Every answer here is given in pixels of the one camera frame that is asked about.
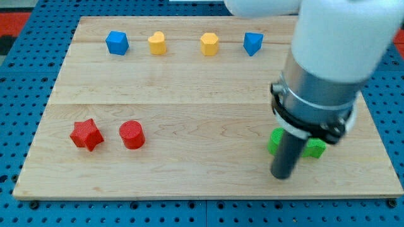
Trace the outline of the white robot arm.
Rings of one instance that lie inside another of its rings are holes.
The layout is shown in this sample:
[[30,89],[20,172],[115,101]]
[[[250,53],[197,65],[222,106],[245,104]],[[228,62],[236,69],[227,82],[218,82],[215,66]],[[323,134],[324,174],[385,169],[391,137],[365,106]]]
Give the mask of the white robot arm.
[[272,108],[285,144],[337,143],[355,123],[356,101],[403,21],[403,2],[226,1],[242,18],[297,14]]

